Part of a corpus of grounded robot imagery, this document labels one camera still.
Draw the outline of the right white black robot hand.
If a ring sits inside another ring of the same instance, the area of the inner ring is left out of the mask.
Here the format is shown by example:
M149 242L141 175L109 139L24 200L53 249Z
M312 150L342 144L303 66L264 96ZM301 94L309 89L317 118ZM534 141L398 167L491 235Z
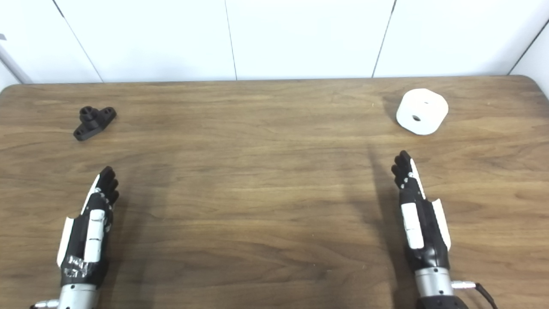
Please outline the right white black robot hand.
M412 271L450 269L451 241L441 201L429 201L413 158L402 150L391 167L404 223L404 254Z

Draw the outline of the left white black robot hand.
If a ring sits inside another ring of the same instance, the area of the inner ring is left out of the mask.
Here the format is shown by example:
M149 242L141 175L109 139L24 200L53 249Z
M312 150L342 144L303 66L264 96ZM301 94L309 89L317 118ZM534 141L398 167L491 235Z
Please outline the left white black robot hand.
M92 183L80 214L65 219L56 259L61 286L88 284L99 288L105 280L117 187L114 169L106 166Z

